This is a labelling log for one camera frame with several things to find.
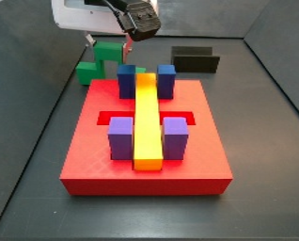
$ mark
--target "yellow block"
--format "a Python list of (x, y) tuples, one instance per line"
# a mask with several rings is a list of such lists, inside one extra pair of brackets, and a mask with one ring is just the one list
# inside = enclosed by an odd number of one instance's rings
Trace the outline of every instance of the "yellow block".
[(135, 170), (160, 170), (160, 112), (153, 73), (136, 74)]

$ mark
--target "navy blue block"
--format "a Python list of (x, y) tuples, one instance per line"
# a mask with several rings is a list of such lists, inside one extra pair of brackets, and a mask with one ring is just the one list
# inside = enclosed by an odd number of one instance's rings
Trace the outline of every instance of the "navy blue block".
[(157, 96), (159, 99), (173, 99), (175, 88), (175, 66), (159, 65), (157, 66)]
[(183, 160), (188, 129), (185, 118), (163, 119), (163, 157), (164, 160)]
[(112, 160), (133, 159), (133, 118), (111, 118), (108, 129)]
[(119, 98), (135, 99), (136, 96), (136, 66), (119, 65), (117, 66), (117, 85)]

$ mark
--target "gray wall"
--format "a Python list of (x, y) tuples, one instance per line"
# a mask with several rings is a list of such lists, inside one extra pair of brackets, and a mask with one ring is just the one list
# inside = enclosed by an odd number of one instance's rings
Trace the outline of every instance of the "gray wall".
[(299, 0), (270, 1), (246, 42), (299, 110)]
[(167, 36), (243, 38), (268, 0), (159, 0)]

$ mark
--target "red base block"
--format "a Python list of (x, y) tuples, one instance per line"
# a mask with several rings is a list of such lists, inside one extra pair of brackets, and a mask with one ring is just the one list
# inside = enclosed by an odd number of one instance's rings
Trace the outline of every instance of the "red base block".
[(111, 160), (108, 126), (100, 113), (133, 115), (135, 100), (117, 98), (117, 81), (93, 81), (83, 106), (60, 180), (71, 195), (216, 195), (232, 180), (223, 144), (200, 81), (176, 81), (175, 99), (161, 113), (192, 112), (183, 161), (163, 161), (161, 171), (135, 171), (132, 161)]

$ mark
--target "toy block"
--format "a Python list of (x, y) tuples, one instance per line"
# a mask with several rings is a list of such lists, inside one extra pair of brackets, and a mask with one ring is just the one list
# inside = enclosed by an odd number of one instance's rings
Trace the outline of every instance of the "toy block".
[(136, 73), (145, 73), (145, 68), (136, 67)]
[(119, 98), (135, 99), (135, 85), (136, 85), (136, 66), (119, 65), (117, 66), (117, 84), (119, 84)]
[(111, 118), (108, 140), (112, 160), (133, 159), (133, 119), (128, 117)]
[(123, 64), (123, 43), (97, 41), (95, 45), (96, 61), (111, 60)]
[(135, 112), (135, 100), (120, 100), (117, 81), (93, 81), (75, 128), (60, 181), (71, 195), (220, 195), (232, 181), (223, 143), (200, 80), (176, 80), (175, 98), (159, 100), (160, 113), (193, 113), (183, 161), (163, 161), (161, 171), (132, 170), (132, 161), (112, 161), (108, 125), (99, 113)]
[(212, 56), (212, 47), (173, 46), (171, 63), (176, 72), (211, 72), (218, 70), (220, 57)]
[(161, 128), (164, 160), (183, 160), (188, 139), (185, 118), (164, 118)]
[(135, 170), (161, 169), (160, 113), (156, 75), (136, 74)]
[(93, 79), (105, 78), (103, 63), (79, 62), (75, 70), (80, 85), (91, 85)]
[(175, 88), (175, 66), (173, 65), (159, 65), (157, 66), (157, 94), (159, 99), (173, 99), (173, 88)]

